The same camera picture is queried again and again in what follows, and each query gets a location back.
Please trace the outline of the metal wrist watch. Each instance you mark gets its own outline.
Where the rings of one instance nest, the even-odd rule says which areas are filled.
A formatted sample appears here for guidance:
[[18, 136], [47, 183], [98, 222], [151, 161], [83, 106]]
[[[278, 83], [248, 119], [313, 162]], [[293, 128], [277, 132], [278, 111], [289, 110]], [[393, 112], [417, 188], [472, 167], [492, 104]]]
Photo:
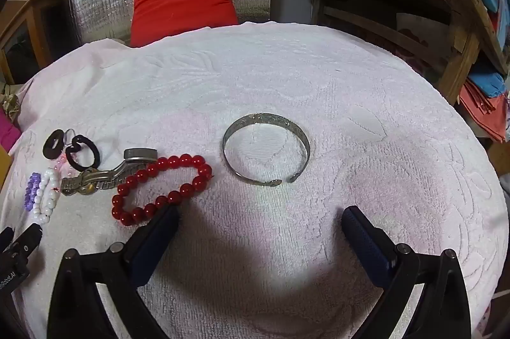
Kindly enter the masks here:
[[122, 162], [109, 171], [100, 171], [90, 167], [84, 172], [80, 172], [77, 177], [63, 178], [60, 193], [66, 196], [76, 193], [91, 195], [99, 189], [113, 189], [120, 183], [124, 183], [130, 175], [135, 175], [138, 170], [157, 162], [157, 158], [157, 149], [125, 149]]

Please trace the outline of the black thin hair elastic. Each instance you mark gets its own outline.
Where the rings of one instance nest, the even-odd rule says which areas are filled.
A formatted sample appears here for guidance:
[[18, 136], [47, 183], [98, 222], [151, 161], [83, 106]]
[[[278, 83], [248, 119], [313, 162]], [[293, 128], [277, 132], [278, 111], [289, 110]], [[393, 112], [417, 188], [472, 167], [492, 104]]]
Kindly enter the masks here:
[[82, 134], [77, 134], [71, 139], [71, 143], [65, 149], [65, 155], [69, 165], [77, 172], [98, 168], [101, 163], [97, 145]]

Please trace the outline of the silver cuff bangle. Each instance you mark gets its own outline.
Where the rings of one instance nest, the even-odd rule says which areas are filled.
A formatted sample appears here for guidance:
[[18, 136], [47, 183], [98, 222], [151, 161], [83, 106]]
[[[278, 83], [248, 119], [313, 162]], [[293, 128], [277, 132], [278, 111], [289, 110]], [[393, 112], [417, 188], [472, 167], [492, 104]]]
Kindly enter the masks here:
[[220, 140], [222, 167], [252, 186], [276, 188], [301, 180], [311, 155], [307, 133], [295, 122], [272, 113], [236, 119]]

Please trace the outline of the magenta cushion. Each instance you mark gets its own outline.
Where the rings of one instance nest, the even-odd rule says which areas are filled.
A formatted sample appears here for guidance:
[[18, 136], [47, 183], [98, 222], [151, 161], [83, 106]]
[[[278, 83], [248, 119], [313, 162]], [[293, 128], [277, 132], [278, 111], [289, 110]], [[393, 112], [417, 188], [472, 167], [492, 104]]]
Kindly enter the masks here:
[[0, 112], [0, 144], [5, 151], [9, 152], [20, 138], [20, 130], [11, 123], [4, 111]]

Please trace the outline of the crumpled beige cloth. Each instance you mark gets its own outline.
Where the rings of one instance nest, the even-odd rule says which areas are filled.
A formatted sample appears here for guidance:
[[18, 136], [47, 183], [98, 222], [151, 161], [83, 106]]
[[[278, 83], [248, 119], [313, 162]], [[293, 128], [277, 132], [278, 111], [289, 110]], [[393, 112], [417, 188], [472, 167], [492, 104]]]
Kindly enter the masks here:
[[21, 85], [9, 85], [1, 82], [1, 109], [7, 118], [14, 123], [19, 116], [21, 111], [21, 104], [17, 91], [21, 88]]

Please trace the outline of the white pink towel bedspread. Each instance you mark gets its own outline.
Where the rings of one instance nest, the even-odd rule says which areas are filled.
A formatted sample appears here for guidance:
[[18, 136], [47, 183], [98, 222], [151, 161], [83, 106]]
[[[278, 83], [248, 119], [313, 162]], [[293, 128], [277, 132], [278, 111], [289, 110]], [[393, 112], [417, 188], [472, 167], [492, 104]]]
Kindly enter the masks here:
[[349, 338], [380, 296], [340, 231], [359, 207], [422, 254], [453, 249], [472, 324], [508, 245], [494, 167], [458, 112], [406, 62], [345, 33], [242, 24], [141, 48], [85, 44], [20, 91], [22, 134], [1, 193], [1, 224], [30, 223], [28, 177], [50, 163], [56, 129], [97, 145], [200, 155], [207, 188], [142, 299], [176, 338]]

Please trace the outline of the red cushion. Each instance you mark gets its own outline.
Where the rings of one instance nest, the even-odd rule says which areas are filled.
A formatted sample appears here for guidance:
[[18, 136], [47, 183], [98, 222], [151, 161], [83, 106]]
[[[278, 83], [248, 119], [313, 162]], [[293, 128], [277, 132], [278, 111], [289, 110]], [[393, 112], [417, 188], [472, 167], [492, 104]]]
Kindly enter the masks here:
[[130, 46], [142, 47], [204, 27], [237, 23], [232, 0], [134, 0]]

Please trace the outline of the wooden shelf unit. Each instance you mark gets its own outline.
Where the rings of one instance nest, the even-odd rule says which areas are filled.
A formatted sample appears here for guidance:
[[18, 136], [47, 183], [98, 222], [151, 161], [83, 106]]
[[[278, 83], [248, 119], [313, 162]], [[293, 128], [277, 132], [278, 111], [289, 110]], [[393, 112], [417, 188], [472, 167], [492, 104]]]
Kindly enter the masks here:
[[448, 103], [455, 102], [474, 64], [508, 73], [482, 0], [312, 0], [311, 19], [415, 56]]

